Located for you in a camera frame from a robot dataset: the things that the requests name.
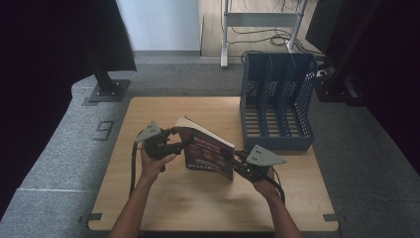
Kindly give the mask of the person's right hand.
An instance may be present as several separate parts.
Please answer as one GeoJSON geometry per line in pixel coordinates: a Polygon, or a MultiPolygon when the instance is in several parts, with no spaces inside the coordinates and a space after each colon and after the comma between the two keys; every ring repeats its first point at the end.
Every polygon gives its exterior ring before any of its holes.
{"type": "Polygon", "coordinates": [[[253,186],[265,199],[280,198],[276,187],[265,179],[254,182],[253,186]]]}

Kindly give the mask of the purple cover book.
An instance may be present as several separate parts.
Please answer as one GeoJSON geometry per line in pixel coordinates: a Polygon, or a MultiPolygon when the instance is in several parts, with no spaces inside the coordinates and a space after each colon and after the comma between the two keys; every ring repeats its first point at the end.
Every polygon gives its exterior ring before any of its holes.
{"type": "Polygon", "coordinates": [[[185,145],[185,165],[190,170],[218,173],[233,179],[235,145],[220,138],[186,116],[180,117],[173,129],[185,145]]]}

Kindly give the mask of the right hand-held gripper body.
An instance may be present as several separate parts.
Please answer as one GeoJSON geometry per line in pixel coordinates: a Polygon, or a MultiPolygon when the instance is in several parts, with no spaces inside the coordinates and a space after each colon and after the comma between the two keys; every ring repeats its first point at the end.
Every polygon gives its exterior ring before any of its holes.
{"type": "Polygon", "coordinates": [[[285,159],[282,156],[259,145],[255,145],[249,153],[245,161],[239,158],[239,162],[247,167],[248,173],[243,177],[251,182],[265,179],[271,166],[285,163],[285,159]]]}

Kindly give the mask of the dark curtain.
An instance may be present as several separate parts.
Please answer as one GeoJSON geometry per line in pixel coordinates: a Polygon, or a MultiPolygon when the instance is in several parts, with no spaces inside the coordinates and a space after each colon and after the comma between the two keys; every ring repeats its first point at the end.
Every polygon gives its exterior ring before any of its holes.
{"type": "Polygon", "coordinates": [[[420,175],[420,0],[381,0],[350,59],[364,104],[420,175]]]}
{"type": "Polygon", "coordinates": [[[117,0],[0,0],[0,218],[96,67],[135,67],[117,0]]]}

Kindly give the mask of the person's left hand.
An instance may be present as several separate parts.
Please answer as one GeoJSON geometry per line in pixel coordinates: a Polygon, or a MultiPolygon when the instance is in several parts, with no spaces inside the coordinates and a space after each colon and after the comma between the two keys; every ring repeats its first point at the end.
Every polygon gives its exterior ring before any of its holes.
{"type": "Polygon", "coordinates": [[[145,150],[141,150],[142,156],[142,173],[140,176],[141,183],[153,184],[160,174],[161,169],[176,158],[176,154],[170,154],[160,160],[151,159],[145,150]]]}

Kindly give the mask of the black stand with base plate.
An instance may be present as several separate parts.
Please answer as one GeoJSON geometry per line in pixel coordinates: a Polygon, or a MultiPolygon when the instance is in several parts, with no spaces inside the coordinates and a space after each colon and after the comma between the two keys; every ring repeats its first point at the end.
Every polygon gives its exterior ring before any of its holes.
{"type": "Polygon", "coordinates": [[[89,59],[89,66],[93,71],[97,84],[91,95],[85,98],[85,105],[100,102],[121,102],[130,85],[129,79],[112,79],[96,59],[89,59]]]}
{"type": "Polygon", "coordinates": [[[315,90],[321,102],[352,100],[345,81],[350,59],[381,0],[319,0],[307,36],[325,54],[331,72],[318,76],[315,90]]]}

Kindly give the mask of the white metal stand frame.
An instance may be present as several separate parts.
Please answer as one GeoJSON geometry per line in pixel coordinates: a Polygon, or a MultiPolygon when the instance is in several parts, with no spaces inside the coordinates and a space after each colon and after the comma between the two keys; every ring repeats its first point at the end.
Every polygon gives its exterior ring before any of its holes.
{"type": "Polygon", "coordinates": [[[295,53],[297,35],[304,17],[308,0],[297,0],[296,12],[280,13],[233,13],[229,10],[229,0],[221,3],[222,47],[221,61],[222,68],[228,67],[228,28],[229,27],[279,27],[291,28],[290,39],[286,41],[286,49],[289,53],[295,53]]]}

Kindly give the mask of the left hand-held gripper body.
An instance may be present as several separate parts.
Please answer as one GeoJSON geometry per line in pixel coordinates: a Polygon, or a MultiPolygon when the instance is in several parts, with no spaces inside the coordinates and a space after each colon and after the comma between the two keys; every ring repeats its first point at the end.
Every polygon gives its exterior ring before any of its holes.
{"type": "Polygon", "coordinates": [[[168,152],[169,143],[163,134],[165,130],[166,129],[162,129],[155,121],[152,121],[139,133],[134,143],[136,145],[142,143],[143,149],[151,159],[160,160],[163,157],[170,155],[168,152]]]}

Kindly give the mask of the blue perforated file rack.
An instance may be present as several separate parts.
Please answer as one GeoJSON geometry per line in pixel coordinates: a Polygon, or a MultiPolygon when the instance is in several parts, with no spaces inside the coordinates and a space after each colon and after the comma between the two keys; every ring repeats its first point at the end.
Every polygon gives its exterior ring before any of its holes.
{"type": "Polygon", "coordinates": [[[308,110],[316,73],[310,54],[246,56],[240,100],[245,148],[309,149],[315,140],[308,110]]]}

